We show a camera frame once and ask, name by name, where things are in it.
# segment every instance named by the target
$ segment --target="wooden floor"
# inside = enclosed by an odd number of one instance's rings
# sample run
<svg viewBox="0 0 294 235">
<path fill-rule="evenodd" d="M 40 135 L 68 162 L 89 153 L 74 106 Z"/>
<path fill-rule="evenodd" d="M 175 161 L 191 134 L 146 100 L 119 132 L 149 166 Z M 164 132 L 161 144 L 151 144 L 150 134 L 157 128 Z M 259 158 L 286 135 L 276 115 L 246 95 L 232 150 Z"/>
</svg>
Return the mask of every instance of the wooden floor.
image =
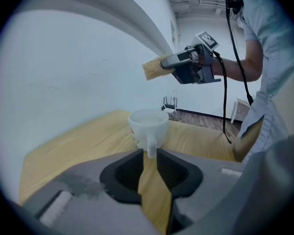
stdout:
<svg viewBox="0 0 294 235">
<path fill-rule="evenodd" d="M 189 123 L 197 126 L 203 126 L 210 129 L 220 130 L 222 131 L 223 127 L 223 120 L 214 117 L 206 117 L 197 114 L 191 114 L 186 112 L 177 112 L 175 121 L 182 122 L 182 123 Z M 238 132 L 241 129 L 240 123 L 233 123 L 231 124 L 230 121 L 225 122 L 225 132 L 228 138 L 233 141 Z"/>
</svg>

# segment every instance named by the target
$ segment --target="sponge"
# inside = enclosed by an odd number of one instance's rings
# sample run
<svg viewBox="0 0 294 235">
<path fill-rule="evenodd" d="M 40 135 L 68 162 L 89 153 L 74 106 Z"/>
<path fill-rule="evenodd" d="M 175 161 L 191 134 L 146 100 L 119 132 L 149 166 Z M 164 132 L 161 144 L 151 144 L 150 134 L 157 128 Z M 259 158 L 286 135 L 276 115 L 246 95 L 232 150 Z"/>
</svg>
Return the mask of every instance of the sponge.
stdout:
<svg viewBox="0 0 294 235">
<path fill-rule="evenodd" d="M 163 75 L 168 75 L 175 71 L 174 68 L 163 69 L 161 66 L 161 62 L 169 56 L 170 55 L 158 57 L 143 65 L 143 69 L 147 80 L 151 80 Z"/>
</svg>

